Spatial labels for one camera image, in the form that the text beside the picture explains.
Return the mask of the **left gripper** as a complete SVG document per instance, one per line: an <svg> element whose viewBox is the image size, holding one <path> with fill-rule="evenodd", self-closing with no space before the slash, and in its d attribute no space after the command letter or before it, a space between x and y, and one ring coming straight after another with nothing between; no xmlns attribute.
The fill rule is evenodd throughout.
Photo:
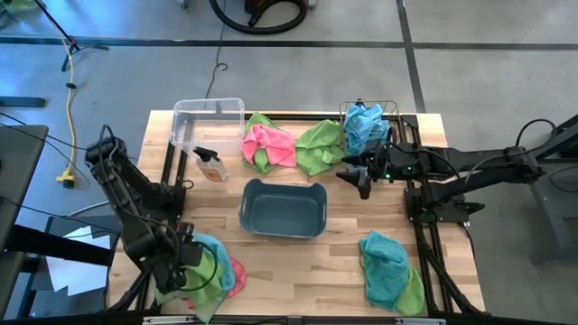
<svg viewBox="0 0 578 325"><path fill-rule="evenodd" d="M154 260L153 277L160 293L180 291L186 283L185 269L199 266L203 256L202 246L189 243L180 248L179 254L162 253Z"/></svg>

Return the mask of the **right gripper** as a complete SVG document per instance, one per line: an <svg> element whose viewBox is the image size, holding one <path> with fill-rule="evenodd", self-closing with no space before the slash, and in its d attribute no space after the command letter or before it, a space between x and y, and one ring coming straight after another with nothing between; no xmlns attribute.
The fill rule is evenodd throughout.
<svg viewBox="0 0 578 325"><path fill-rule="evenodd" d="M360 163L363 166L361 172L336 173L338 178L348 183L359 183L359 196L362 200L369 198L372 184L378 180L386 180L390 183L406 180L402 171L390 162L389 150L384 144L379 144L375 149L361 155L345 156L341 160L344 163Z"/></svg>

